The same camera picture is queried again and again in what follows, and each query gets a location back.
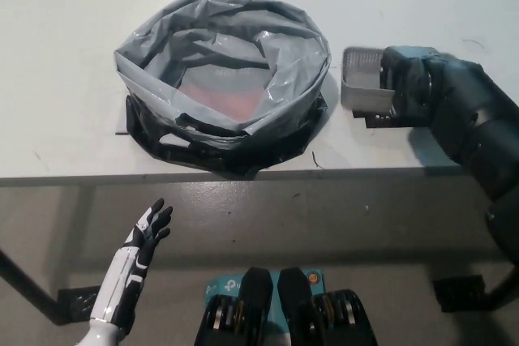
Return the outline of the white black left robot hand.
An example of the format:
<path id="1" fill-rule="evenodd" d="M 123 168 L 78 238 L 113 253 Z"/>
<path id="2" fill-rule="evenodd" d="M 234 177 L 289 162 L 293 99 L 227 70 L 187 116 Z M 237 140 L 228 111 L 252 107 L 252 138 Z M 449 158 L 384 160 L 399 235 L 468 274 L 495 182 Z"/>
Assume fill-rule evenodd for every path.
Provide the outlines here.
<path id="1" fill-rule="evenodd" d="M 158 199 L 139 218 L 130 231 L 123 247 L 132 248 L 135 252 L 135 266 L 147 269 L 152 261 L 158 243 L 170 234 L 168 227 L 173 207 L 164 208 L 165 200 Z"/>

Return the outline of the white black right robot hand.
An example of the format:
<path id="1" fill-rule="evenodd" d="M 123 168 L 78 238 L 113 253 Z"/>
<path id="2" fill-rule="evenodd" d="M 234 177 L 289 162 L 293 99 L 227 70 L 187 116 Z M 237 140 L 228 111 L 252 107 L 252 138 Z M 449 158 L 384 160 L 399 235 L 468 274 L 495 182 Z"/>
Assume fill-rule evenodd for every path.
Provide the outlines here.
<path id="1" fill-rule="evenodd" d="M 432 47 L 389 46 L 380 62 L 380 86 L 393 91 L 392 113 L 428 122 L 431 76 L 425 61 L 439 52 Z"/>

